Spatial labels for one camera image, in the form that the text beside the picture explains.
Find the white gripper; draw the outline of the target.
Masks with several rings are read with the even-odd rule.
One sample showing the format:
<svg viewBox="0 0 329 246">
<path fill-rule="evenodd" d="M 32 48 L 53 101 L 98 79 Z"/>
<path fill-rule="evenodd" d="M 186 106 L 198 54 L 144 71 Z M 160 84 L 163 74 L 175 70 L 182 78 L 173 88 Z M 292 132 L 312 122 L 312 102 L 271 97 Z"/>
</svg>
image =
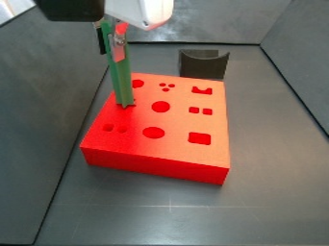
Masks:
<svg viewBox="0 0 329 246">
<path fill-rule="evenodd" d="M 126 32 L 128 24 L 146 31 L 162 26 L 173 16 L 174 0 L 106 0 L 104 12 L 115 17 L 111 33 L 112 57 L 115 62 L 124 58 Z M 102 31 L 103 19 L 92 23 L 98 37 L 99 53 L 104 55 L 106 41 Z"/>
</svg>

